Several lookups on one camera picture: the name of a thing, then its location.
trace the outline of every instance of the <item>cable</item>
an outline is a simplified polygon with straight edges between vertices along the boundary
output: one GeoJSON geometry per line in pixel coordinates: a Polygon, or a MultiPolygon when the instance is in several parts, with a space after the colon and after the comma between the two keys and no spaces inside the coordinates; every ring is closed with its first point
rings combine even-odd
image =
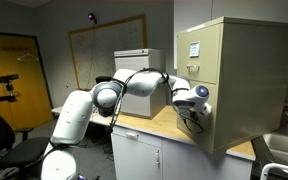
{"type": "Polygon", "coordinates": [[[91,79],[91,74],[92,74],[92,67],[93,67],[93,53],[94,53],[94,39],[95,39],[95,28],[94,30],[92,31],[92,40],[91,40],[91,63],[90,63],[90,66],[89,66],[89,74],[88,74],[88,78],[87,78],[87,83],[86,83],[86,86],[85,86],[85,89],[87,89],[87,87],[89,86],[90,84],[90,79],[91,79]]]}
{"type": "Polygon", "coordinates": [[[92,180],[100,180],[101,176],[95,176],[92,180]]]}
{"type": "Polygon", "coordinates": [[[138,73],[141,73],[141,72],[145,72],[145,71],[154,71],[154,72],[158,72],[161,74],[161,77],[163,78],[163,82],[162,84],[165,84],[165,83],[168,83],[168,79],[169,79],[169,75],[166,73],[166,77],[164,76],[164,74],[159,71],[159,70],[156,70],[156,69],[153,69],[153,68],[143,68],[139,71],[137,71],[136,73],[132,74],[131,76],[129,76],[126,80],[125,80],[125,84],[127,85],[129,83],[129,81],[133,78],[134,75],[138,74],[138,73]]]}
{"type": "Polygon", "coordinates": [[[200,133],[204,132],[203,126],[198,122],[199,120],[194,121],[193,119],[191,119],[191,118],[189,118],[189,117],[186,117],[184,114],[181,114],[181,113],[178,113],[178,115],[179,115],[179,116],[181,117],[181,119],[184,121],[184,124],[185,124],[186,128],[187,128],[189,131],[191,131],[192,133],[194,133],[194,134],[200,134],[200,133]],[[196,126],[198,126],[199,129],[200,129],[200,131],[198,131],[198,132],[193,132],[193,131],[188,127],[188,125],[187,125],[187,120],[189,120],[191,123],[193,123],[193,124],[195,124],[196,126]]]}
{"type": "Polygon", "coordinates": [[[79,147],[79,148],[93,148],[93,147],[95,147],[95,146],[98,146],[98,145],[100,145],[104,140],[106,140],[106,137],[107,137],[107,135],[110,135],[111,133],[108,133],[108,132],[106,132],[105,134],[104,134],[104,136],[100,139],[100,140],[98,140],[96,143],[94,143],[94,144],[92,144],[92,145],[77,145],[76,147],[79,147]]]}
{"type": "Polygon", "coordinates": [[[121,91],[120,95],[118,96],[117,103],[116,103],[114,111],[113,111],[112,120],[111,120],[111,123],[109,126],[112,131],[113,131],[113,127],[115,126],[115,123],[117,121],[118,115],[119,115],[120,110],[121,110],[122,98],[123,98],[122,92],[123,92],[123,87],[122,87],[122,91],[121,91]]]}
{"type": "Polygon", "coordinates": [[[106,143],[106,144],[102,144],[102,149],[104,151],[104,154],[113,154],[113,149],[112,149],[112,144],[109,142],[109,143],[106,143]]]}

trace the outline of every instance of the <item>black office chair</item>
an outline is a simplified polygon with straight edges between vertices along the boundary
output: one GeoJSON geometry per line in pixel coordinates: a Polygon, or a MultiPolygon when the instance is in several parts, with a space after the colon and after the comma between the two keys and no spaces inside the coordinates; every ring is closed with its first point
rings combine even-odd
{"type": "Polygon", "coordinates": [[[18,168],[18,171],[10,176],[25,177],[26,169],[39,162],[49,142],[49,137],[27,139],[27,134],[31,130],[33,129],[26,128],[17,131],[23,133],[23,141],[13,148],[16,131],[13,131],[0,116],[0,171],[6,168],[18,168]]]}

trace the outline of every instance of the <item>sink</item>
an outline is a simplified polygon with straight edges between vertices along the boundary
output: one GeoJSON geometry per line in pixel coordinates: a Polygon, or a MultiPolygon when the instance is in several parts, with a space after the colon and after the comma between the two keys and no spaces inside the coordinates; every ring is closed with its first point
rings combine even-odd
{"type": "MultiPolygon", "coordinates": [[[[288,126],[284,126],[272,133],[264,134],[252,140],[256,154],[252,175],[259,177],[263,167],[269,163],[288,166],[288,126]]],[[[270,176],[278,180],[288,179],[288,171],[272,169],[270,176]]]]}
{"type": "Polygon", "coordinates": [[[288,166],[288,134],[270,133],[263,135],[274,162],[288,166]]]}

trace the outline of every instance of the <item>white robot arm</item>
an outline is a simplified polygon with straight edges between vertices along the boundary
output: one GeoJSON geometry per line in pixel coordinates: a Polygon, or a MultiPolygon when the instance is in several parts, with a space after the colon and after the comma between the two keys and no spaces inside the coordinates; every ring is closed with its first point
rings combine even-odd
{"type": "Polygon", "coordinates": [[[161,83],[168,84],[172,105],[183,120],[194,119],[190,117],[191,112],[202,115],[211,112],[211,106],[206,102],[209,92],[204,86],[198,85],[190,89],[189,82],[185,78],[168,76],[154,69],[143,69],[138,72],[120,69],[112,81],[99,83],[89,92],[74,91],[69,95],[45,151],[41,179],[81,178],[78,176],[78,167],[68,147],[78,144],[83,139],[93,105],[112,115],[108,128],[108,132],[112,132],[123,95],[129,93],[146,97],[161,83]]]}

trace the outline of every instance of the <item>countertop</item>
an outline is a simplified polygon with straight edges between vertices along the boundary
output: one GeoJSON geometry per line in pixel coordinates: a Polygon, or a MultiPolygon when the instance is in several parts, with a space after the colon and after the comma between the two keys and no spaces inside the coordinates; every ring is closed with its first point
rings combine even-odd
{"type": "MultiPolygon", "coordinates": [[[[121,113],[116,122],[117,126],[132,128],[134,130],[161,136],[184,143],[195,144],[188,136],[177,128],[176,112],[171,106],[165,106],[153,119],[128,116],[121,113]]],[[[247,141],[226,151],[227,154],[241,158],[255,160],[252,143],[247,141]]]]}

